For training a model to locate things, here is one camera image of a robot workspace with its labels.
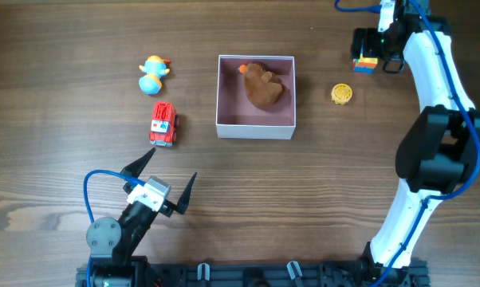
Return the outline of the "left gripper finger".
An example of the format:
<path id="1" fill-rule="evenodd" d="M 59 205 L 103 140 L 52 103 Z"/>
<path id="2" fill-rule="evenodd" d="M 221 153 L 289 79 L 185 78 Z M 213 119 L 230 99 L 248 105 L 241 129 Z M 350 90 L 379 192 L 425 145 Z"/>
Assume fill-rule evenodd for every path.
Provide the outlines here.
<path id="1" fill-rule="evenodd" d="M 179 197 L 179 201 L 177 202 L 177 205 L 176 205 L 176 208 L 175 208 L 175 211 L 179 214 L 185 214 L 185 212 L 187 211 L 187 208 L 188 208 L 189 203 L 190 203 L 192 187 L 194 185 L 196 176 L 197 176 L 197 173 L 195 172 L 192 175 L 191 179 L 189 180 L 189 182 L 188 182 L 187 186 L 185 187 L 183 193 Z"/>
<path id="2" fill-rule="evenodd" d="M 148 162 L 150 161 L 152 156 L 155 154 L 155 151 L 156 151 L 156 148 L 153 147 L 146 154 L 144 154 L 137 160 L 133 161 L 129 165 L 125 166 L 121 170 L 120 174 L 138 179 L 143 169 L 147 166 Z"/>

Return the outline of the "multicolour puzzle cube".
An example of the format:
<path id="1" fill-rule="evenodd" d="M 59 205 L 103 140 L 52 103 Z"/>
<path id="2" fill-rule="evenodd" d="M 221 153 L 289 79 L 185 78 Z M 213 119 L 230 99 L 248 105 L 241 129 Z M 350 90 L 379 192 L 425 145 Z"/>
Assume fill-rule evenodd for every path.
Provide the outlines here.
<path id="1" fill-rule="evenodd" d="M 374 57 L 363 57 L 352 60 L 352 70 L 355 73 L 372 73 L 378 65 L 378 59 Z"/>

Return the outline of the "red toy fire truck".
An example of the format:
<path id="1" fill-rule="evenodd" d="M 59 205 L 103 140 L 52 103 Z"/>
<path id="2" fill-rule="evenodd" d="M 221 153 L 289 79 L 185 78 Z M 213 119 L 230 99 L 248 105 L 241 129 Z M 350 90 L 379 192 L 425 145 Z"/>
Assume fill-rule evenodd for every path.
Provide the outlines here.
<path id="1" fill-rule="evenodd" d="M 173 104 L 158 101 L 155 103 L 151 117 L 149 140 L 160 147 L 171 147 L 176 141 L 176 128 L 179 116 Z"/>

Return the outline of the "yellow round toy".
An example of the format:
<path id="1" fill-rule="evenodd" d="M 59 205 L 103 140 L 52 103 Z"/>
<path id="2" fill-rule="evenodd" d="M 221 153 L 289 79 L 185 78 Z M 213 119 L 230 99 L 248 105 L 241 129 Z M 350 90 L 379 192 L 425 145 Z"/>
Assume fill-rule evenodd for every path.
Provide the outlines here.
<path id="1" fill-rule="evenodd" d="M 332 88 L 331 99 L 335 104 L 347 104 L 352 98 L 352 89 L 347 84 L 337 84 Z"/>

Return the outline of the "blue orange duck toy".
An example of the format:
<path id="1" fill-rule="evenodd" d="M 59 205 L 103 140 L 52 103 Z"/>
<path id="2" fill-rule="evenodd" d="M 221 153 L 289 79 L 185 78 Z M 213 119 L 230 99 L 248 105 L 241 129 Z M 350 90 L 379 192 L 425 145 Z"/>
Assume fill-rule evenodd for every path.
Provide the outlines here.
<path id="1" fill-rule="evenodd" d="M 141 91 L 148 95 L 157 94 L 163 86 L 160 78 L 166 76 L 171 71 L 167 67 L 170 63 L 171 61 L 169 59 L 153 55 L 150 56 L 143 65 L 140 65 L 140 71 L 145 73 L 145 75 L 139 79 Z"/>

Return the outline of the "brown plush toy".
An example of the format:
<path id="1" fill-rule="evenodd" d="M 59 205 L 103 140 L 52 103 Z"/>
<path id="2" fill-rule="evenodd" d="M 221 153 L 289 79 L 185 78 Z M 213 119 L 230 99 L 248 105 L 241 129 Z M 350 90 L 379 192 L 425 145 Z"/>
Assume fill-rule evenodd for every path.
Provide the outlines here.
<path id="1" fill-rule="evenodd" d="M 279 77 L 256 62 L 240 65 L 244 89 L 249 102 L 256 108 L 267 109 L 275 105 L 285 88 Z"/>

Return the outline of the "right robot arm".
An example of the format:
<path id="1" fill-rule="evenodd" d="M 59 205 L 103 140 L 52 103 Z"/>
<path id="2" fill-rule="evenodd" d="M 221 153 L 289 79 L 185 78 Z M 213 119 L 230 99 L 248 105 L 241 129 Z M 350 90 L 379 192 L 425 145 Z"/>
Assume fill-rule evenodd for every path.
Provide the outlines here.
<path id="1" fill-rule="evenodd" d="M 399 184 L 388 215 L 349 272 L 357 286 L 422 285 L 427 267 L 411 259 L 416 242 L 435 209 L 480 172 L 480 112 L 462 88 L 451 44 L 444 19 L 417 14 L 398 16 L 384 31 L 354 31 L 352 58 L 408 65 L 420 107 L 396 152 Z"/>

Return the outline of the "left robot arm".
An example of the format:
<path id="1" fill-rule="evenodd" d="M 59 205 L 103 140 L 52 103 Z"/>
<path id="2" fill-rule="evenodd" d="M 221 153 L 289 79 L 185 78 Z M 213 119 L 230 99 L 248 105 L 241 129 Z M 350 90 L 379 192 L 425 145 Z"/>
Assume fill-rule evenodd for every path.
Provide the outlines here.
<path id="1" fill-rule="evenodd" d="M 83 182 L 83 194 L 90 226 L 86 241 L 90 248 L 85 270 L 85 286 L 161 286 L 162 278 L 146 257 L 133 255 L 157 215 L 185 214 L 190 203 L 195 175 L 191 176 L 177 203 L 167 199 L 171 185 L 155 176 L 143 181 L 139 175 L 155 154 L 145 155 L 125 166 L 121 172 L 90 171 Z M 95 219 L 89 203 L 88 184 L 94 175 L 111 175 L 125 181 L 128 205 L 118 219 Z"/>

